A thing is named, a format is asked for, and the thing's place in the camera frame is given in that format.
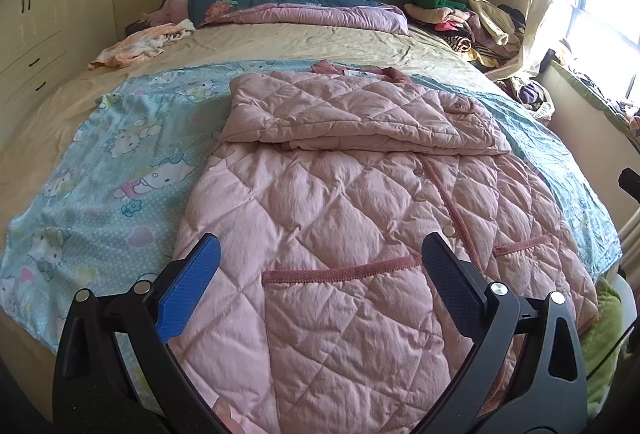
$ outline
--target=mattress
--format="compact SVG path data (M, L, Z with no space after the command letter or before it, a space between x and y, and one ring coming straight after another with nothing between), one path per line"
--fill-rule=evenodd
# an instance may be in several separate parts
M23 213L60 161L95 100L128 78L171 68L245 59L329 59L384 64L470 91L502 92L440 40L412 29L409 36L296 24L206 27L143 64L84 72L58 88L23 123L0 157L0 250L10 220ZM54 355L0 310L0 356L31 403L51 419Z

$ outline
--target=blue hello kitty blanket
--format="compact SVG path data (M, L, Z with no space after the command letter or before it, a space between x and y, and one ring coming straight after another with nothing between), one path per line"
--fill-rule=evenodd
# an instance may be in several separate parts
M191 188L245 72L309 70L315 61L243 61L130 78L102 96L28 210L9 227L0 304L52 351L75 292L123 292L170 261ZM555 135L503 96L468 94L493 113L514 153L548 184L596 277L620 258L613 223Z

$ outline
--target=quilted fabric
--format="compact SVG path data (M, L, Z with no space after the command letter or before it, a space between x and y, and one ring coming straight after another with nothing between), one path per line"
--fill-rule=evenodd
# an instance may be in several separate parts
M520 295L561 291L580 330L596 318L552 195L472 98L375 75L230 87L174 251L212 232L223 257L171 347L247 433L408 432L424 416L470 347L419 265L389 263L430 232Z

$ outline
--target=wardrobe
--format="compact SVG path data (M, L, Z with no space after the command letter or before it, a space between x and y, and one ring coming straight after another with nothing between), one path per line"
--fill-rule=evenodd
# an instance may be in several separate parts
M62 82L116 42L111 0L0 0L0 150Z

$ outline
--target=snap button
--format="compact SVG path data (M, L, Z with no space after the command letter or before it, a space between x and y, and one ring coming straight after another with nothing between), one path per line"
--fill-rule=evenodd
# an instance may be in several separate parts
M456 235L456 229L451 226L450 224L446 224L446 226L442 227L442 233L446 236L446 237L453 237Z

